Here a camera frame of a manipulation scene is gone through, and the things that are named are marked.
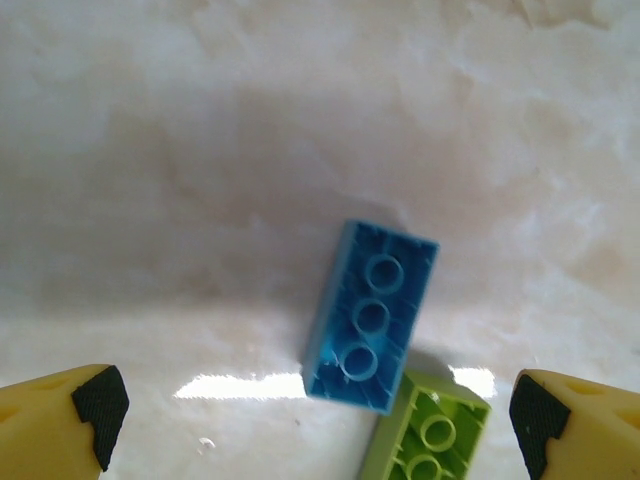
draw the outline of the table surface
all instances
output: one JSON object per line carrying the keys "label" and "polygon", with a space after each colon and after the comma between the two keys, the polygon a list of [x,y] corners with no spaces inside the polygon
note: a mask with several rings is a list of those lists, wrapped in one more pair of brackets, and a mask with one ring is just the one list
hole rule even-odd
{"label": "table surface", "polygon": [[409,363],[638,389],[634,0],[0,1],[0,384],[116,364],[102,478],[352,480],[375,415],[304,398],[345,218],[441,252]]}

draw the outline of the yellow plastic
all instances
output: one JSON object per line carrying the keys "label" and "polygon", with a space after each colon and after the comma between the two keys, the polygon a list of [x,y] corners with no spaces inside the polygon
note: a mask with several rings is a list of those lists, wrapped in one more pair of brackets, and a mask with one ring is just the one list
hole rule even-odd
{"label": "yellow plastic", "polygon": [[640,480],[640,394],[544,370],[524,370],[570,410],[547,442],[542,480]]}
{"label": "yellow plastic", "polygon": [[93,480],[93,428],[71,393],[109,365],[87,365],[0,389],[0,479]]}

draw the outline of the lego brick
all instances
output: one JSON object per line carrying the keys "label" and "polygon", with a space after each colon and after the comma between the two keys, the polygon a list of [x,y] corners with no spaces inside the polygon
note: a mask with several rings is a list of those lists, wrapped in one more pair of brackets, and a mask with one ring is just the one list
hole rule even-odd
{"label": "lego brick", "polygon": [[97,479],[108,467],[128,406],[112,365],[0,389],[0,478]]}
{"label": "lego brick", "polygon": [[346,223],[303,362],[309,396],[389,414],[438,249]]}
{"label": "lego brick", "polygon": [[466,387],[407,370],[360,480],[462,480],[491,408]]}
{"label": "lego brick", "polygon": [[523,370],[509,415],[532,480],[640,478],[640,394]]}

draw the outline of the lime green plastic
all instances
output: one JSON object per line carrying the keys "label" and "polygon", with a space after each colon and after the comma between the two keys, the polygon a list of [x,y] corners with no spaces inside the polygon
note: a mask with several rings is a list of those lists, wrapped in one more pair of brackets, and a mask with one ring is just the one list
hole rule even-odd
{"label": "lime green plastic", "polygon": [[360,480],[462,480],[491,407],[466,387],[407,370]]}

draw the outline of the blue plastic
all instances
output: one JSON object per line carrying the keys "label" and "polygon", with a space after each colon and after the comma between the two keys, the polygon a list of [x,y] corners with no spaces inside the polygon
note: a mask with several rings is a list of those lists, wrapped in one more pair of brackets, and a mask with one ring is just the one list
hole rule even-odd
{"label": "blue plastic", "polygon": [[439,245],[348,221],[302,367],[307,395],[388,415]]}

